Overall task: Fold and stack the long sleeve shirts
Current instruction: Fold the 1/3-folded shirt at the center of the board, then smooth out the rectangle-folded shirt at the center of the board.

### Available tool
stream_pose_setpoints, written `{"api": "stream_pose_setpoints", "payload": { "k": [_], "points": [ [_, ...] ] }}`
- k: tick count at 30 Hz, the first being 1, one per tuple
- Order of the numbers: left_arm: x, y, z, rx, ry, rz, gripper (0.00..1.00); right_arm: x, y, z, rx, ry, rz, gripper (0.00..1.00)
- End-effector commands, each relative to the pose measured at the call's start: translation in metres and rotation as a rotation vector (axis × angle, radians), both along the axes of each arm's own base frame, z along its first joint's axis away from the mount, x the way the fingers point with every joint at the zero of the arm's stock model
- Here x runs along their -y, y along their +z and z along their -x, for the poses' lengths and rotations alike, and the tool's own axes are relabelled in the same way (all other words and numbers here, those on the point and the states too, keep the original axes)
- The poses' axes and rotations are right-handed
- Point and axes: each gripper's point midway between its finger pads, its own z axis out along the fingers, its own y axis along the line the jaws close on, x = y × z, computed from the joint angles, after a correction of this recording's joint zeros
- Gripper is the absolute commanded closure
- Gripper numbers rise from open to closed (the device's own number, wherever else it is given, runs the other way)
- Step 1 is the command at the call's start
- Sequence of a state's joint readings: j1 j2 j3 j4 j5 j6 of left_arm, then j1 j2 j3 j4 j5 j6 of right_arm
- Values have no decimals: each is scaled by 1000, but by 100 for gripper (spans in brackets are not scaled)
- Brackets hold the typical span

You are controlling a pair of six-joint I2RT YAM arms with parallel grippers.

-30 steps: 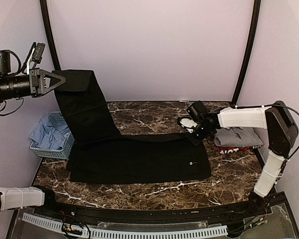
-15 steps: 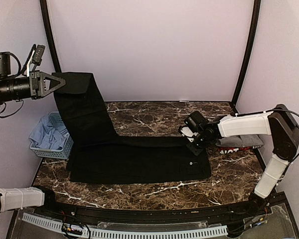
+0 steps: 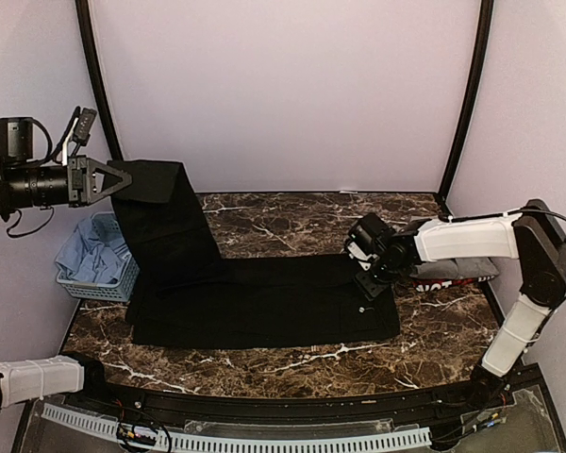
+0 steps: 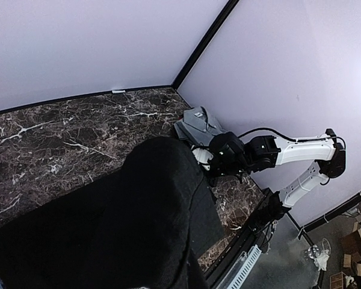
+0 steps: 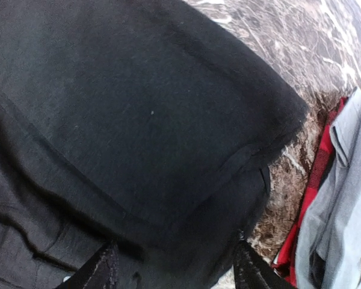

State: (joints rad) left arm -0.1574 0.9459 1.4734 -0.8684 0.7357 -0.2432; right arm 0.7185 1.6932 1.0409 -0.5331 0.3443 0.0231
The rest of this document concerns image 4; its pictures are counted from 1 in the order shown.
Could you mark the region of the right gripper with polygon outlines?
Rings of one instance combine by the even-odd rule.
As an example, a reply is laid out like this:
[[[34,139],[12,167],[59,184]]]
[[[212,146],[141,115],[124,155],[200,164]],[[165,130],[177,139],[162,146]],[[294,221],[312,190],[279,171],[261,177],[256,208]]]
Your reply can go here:
[[[219,178],[227,175],[227,164],[210,164],[208,167],[209,169],[206,171],[206,177],[209,184],[217,184]]]

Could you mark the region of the black long sleeve shirt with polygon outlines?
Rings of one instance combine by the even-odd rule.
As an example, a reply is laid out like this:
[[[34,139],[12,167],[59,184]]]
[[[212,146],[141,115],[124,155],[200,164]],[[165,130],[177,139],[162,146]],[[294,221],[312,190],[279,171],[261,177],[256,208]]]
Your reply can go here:
[[[198,256],[223,230],[191,149],[156,137],[82,200],[0,229],[7,288],[207,288]]]

